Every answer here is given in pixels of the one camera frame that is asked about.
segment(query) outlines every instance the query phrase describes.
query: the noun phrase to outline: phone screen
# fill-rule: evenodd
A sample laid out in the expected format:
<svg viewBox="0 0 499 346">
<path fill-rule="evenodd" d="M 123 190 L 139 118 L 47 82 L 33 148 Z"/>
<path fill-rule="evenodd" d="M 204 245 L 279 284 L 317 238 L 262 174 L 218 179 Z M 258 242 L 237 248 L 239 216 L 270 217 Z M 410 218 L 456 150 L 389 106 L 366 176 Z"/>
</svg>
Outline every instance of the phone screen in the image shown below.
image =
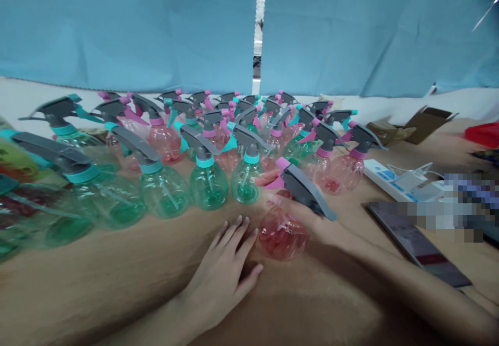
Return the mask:
<svg viewBox="0 0 499 346">
<path fill-rule="evenodd" d="M 368 209 L 413 263 L 454 287 L 471 285 L 471 281 L 407 216 L 396 214 L 397 207 L 390 207 L 388 203 L 370 203 Z"/>
</svg>

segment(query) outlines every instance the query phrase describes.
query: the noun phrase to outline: cardboard box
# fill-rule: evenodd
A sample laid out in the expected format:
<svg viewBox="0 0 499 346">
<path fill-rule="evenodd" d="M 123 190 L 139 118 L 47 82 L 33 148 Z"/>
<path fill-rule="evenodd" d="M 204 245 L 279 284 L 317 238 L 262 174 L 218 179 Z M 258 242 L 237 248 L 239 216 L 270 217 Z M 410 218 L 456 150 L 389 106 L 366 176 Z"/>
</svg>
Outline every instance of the cardboard box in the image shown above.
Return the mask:
<svg viewBox="0 0 499 346">
<path fill-rule="evenodd" d="M 416 128 L 416 131 L 410 137 L 407 137 L 406 141 L 420 144 L 435 130 L 451 121 L 457 115 L 459 113 L 452 115 L 452 112 L 449 111 L 428 107 L 428 105 L 424 106 L 405 125 L 404 128 Z"/>
</svg>

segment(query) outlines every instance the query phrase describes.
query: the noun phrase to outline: table surface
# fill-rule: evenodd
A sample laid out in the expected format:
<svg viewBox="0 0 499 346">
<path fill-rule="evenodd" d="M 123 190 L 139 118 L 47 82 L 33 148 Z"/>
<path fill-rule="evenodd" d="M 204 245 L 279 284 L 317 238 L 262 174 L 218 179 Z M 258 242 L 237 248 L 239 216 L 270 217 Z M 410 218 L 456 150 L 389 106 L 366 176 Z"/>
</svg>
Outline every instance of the table surface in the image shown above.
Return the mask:
<svg viewBox="0 0 499 346">
<path fill-rule="evenodd" d="M 402 142 L 372 150 L 383 164 L 415 168 L 432 161 L 440 173 L 490 168 L 469 155 L 483 147 L 462 138 L 477 125 L 456 119 L 419 145 Z M 193 164 L 175 166 L 187 175 Z M 342 197 L 327 197 L 339 220 L 387 251 L 401 256 L 361 204 L 390 201 L 365 176 Z M 223 222 L 239 214 L 256 227 L 265 195 L 254 205 L 232 197 L 217 211 L 191 207 L 170 221 L 152 216 L 122 231 L 95 230 L 55 250 L 25 251 L 0 265 L 0 344 L 90 344 L 182 290 Z M 458 243 L 455 234 L 423 233 L 473 282 L 467 295 L 499 316 L 499 251 L 487 243 Z M 309 242 L 290 262 L 249 262 L 265 269 L 255 290 L 215 329 L 193 344 L 441 344 L 439 336 L 397 303 L 347 256 Z"/>
</svg>

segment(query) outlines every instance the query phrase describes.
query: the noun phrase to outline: blue curtain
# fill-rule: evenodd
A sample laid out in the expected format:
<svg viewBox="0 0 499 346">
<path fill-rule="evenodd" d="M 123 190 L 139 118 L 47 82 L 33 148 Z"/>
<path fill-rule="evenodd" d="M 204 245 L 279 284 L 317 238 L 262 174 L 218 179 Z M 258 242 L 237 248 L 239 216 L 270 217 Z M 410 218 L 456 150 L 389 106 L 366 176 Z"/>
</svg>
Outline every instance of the blue curtain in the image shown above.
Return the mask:
<svg viewBox="0 0 499 346">
<path fill-rule="evenodd" d="M 499 87 L 494 0 L 266 0 L 262 94 L 422 97 Z"/>
<path fill-rule="evenodd" d="M 256 0 L 2 0 L 0 75 L 119 91 L 252 87 Z"/>
</svg>

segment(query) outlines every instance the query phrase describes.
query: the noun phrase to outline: hand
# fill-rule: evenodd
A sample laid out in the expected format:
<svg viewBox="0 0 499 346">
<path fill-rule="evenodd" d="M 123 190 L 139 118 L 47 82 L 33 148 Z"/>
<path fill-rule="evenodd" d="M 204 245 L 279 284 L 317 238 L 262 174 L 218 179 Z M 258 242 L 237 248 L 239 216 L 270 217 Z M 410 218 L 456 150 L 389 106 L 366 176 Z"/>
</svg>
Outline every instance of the hand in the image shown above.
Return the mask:
<svg viewBox="0 0 499 346">
<path fill-rule="evenodd" d="M 238 245 L 250 224 L 239 216 L 235 224 L 225 222 L 204 256 L 191 282 L 180 294 L 189 308 L 190 321 L 204 332 L 218 325 L 255 287 L 263 265 L 255 266 L 240 280 L 244 261 L 256 241 L 258 229 Z"/>
<path fill-rule="evenodd" d="M 270 184 L 277 178 L 279 172 L 280 169 L 275 169 L 264 173 L 255 179 L 255 184 L 260 187 Z M 314 240 L 327 245 L 335 244 L 335 236 L 341 225 L 336 221 L 332 222 L 324 216 L 316 214 L 307 206 L 292 200 L 289 191 L 279 190 L 265 205 L 268 207 L 275 205 L 301 222 Z"/>
</svg>

